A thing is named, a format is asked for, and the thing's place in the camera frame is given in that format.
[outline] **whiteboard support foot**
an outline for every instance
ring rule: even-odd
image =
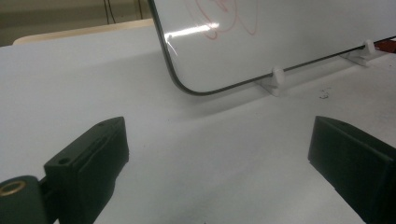
[[[364,67],[368,67],[367,56],[375,53],[375,45],[372,40],[364,41],[364,49],[357,49],[349,53],[340,54],[341,57],[352,61],[353,63],[359,64]]]
[[[280,87],[285,82],[285,71],[280,67],[273,68],[273,75],[255,81],[256,84],[265,88],[274,96],[279,96]]]

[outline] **table surface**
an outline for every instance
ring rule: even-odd
[[[0,178],[94,124],[126,119],[130,162],[95,223],[363,223],[309,164],[315,116],[396,147],[396,56],[341,58],[199,97],[172,83],[153,27],[0,48]]]

